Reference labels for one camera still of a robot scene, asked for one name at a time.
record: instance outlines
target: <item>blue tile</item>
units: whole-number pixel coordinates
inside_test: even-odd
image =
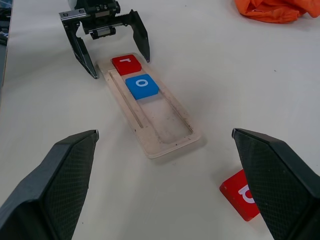
[[[159,87],[149,74],[127,78],[125,84],[136,100],[158,94]]]

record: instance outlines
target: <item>red tile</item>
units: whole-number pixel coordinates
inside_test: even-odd
[[[112,63],[121,76],[140,72],[142,69],[140,62],[132,54],[112,58]]]
[[[260,213],[249,190],[244,170],[223,182],[220,191],[245,221],[250,221]]]

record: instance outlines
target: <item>table surface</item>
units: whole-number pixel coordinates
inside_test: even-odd
[[[241,169],[232,129],[287,142],[320,174],[320,19],[261,23],[232,0],[121,0],[148,30],[151,63],[203,131],[150,160],[103,77],[75,59],[59,19],[66,0],[15,0],[0,114],[0,205],[57,141],[98,129],[75,240],[271,240],[220,193]],[[138,52],[132,30],[84,37],[93,61]]]

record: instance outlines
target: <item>orange cloth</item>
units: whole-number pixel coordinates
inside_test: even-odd
[[[266,23],[286,24],[305,13],[320,15],[320,0],[235,0],[242,15]]]

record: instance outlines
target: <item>robotic arm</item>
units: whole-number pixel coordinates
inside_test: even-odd
[[[71,11],[59,13],[60,19],[76,59],[92,77],[97,79],[98,75],[84,41],[76,36],[80,22],[85,34],[90,34],[92,39],[115,35],[115,27],[130,25],[139,51],[147,62],[150,61],[148,33],[137,11],[116,16],[120,13],[116,0],[68,0],[68,3]]]

